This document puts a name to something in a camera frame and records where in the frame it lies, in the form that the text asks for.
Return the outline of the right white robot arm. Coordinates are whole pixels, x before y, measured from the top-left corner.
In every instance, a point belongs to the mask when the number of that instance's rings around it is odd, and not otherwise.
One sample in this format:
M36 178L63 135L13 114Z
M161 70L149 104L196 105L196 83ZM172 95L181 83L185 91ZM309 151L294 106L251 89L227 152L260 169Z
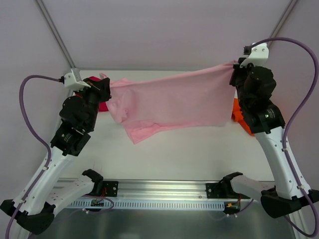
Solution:
M270 217L279 218L318 202L319 192L304 180L294 156L286 158L286 124L270 100L276 87L272 71L253 63L243 66L244 61L242 57L234 63L230 85L236 88L244 122L262 147L275 183L265 184L234 172L223 177L221 192L227 198L242 194L259 201Z

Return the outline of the pink t shirt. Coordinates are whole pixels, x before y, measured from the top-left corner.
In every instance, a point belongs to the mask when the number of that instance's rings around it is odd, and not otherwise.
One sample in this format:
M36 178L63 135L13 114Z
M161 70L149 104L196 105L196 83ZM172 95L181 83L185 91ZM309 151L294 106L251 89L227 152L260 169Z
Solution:
M110 83L106 102L113 120L137 144L167 130L223 126L231 119L233 62L156 80Z

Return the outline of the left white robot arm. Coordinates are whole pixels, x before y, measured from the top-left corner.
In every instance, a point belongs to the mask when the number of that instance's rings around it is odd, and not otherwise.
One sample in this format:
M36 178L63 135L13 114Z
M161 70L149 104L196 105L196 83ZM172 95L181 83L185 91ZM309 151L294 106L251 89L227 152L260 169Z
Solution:
M36 173L14 199L4 200L0 209L10 216L5 232L7 239L26 239L29 234L43 233L54 218L70 203L82 196L100 197L103 177L92 169L85 170L75 182L64 189L52 189L60 175L80 154L94 131L100 104L111 99L110 79L89 77L73 88L59 112L61 125L47 144L47 157Z

